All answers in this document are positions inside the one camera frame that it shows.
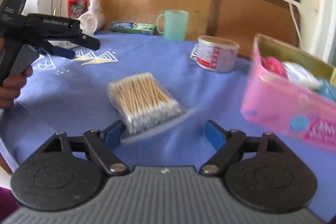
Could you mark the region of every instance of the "table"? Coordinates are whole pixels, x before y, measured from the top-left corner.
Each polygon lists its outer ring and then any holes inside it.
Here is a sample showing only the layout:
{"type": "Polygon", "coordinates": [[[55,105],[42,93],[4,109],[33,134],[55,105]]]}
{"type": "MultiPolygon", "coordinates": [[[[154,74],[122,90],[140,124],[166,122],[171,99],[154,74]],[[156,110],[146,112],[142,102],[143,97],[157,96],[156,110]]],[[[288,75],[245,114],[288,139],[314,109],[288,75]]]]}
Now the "table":
{"type": "MultiPolygon", "coordinates": [[[[176,100],[196,112],[167,132],[115,149],[130,168],[193,165],[199,169],[215,153],[204,136],[205,122],[210,119],[224,129],[239,129],[249,136],[261,136],[266,131],[240,114],[248,61],[238,59],[235,71],[220,74],[200,68],[189,58],[193,42],[108,32],[97,38],[101,41],[98,52],[76,49],[77,55],[87,60],[43,57],[34,63],[34,76],[14,107],[0,118],[0,152],[13,169],[56,131],[78,136],[118,120],[107,97],[107,84],[142,72],[151,72],[176,100]],[[106,63],[87,64],[92,61],[90,57],[98,56],[106,63]]],[[[279,137],[318,178],[310,209],[323,220],[331,220],[336,214],[336,155],[279,137]]]]}

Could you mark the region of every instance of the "mug handle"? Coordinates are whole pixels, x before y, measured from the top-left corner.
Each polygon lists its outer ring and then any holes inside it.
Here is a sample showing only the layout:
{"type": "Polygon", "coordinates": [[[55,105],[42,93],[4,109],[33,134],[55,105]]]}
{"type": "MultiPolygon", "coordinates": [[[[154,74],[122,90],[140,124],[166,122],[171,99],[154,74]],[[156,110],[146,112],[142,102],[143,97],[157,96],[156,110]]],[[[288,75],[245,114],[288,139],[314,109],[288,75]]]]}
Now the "mug handle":
{"type": "Polygon", "coordinates": [[[163,16],[164,16],[164,14],[159,15],[159,16],[157,17],[157,20],[156,20],[156,29],[157,29],[157,32],[160,33],[160,34],[164,34],[164,32],[161,32],[161,31],[159,30],[159,20],[160,20],[160,18],[163,17],[163,16]]]}

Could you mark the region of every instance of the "pink container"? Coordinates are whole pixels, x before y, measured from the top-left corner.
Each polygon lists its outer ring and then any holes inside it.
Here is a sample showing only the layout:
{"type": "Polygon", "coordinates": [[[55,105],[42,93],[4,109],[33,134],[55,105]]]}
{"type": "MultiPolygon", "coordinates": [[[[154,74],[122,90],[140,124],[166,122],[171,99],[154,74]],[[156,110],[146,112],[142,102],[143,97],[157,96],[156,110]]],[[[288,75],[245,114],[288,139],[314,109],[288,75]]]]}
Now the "pink container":
{"type": "Polygon", "coordinates": [[[336,103],[267,71],[261,56],[303,65],[336,84],[336,70],[312,55],[264,35],[256,35],[253,62],[241,114],[275,133],[336,152],[336,103]]]}

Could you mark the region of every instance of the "wooden table leg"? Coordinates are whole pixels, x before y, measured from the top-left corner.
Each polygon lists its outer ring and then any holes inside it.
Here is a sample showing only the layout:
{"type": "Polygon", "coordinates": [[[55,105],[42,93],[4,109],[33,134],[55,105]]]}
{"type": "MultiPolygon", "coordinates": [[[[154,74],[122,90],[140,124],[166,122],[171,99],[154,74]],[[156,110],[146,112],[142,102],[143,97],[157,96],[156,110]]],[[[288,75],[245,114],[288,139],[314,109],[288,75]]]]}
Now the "wooden table leg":
{"type": "Polygon", "coordinates": [[[0,153],[0,166],[9,174],[13,174],[12,170],[10,169],[10,167],[8,166],[7,162],[5,161],[5,159],[3,158],[3,156],[0,153]]]}

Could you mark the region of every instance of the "pink ball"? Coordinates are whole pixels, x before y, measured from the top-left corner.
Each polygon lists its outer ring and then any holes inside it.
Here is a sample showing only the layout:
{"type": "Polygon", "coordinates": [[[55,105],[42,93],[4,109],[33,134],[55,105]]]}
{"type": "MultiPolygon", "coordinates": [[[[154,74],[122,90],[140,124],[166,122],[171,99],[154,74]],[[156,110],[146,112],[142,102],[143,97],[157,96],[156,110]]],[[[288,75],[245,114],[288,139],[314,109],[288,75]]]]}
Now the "pink ball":
{"type": "Polygon", "coordinates": [[[266,70],[287,79],[287,73],[285,68],[283,67],[282,63],[275,57],[269,56],[265,59],[262,59],[262,65],[266,70]]]}

